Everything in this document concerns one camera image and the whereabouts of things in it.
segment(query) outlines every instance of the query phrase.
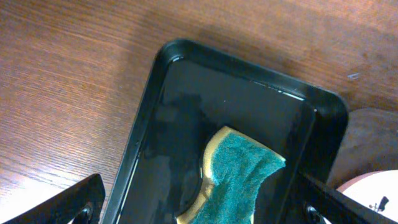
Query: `table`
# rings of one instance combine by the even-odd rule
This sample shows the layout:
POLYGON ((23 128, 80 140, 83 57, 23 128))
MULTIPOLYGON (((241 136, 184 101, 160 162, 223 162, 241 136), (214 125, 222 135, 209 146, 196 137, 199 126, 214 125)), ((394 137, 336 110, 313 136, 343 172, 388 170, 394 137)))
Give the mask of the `table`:
POLYGON ((108 199, 152 60, 177 37, 337 92, 350 110, 398 110, 396 1, 3 0, 0 222, 95 172, 108 199))

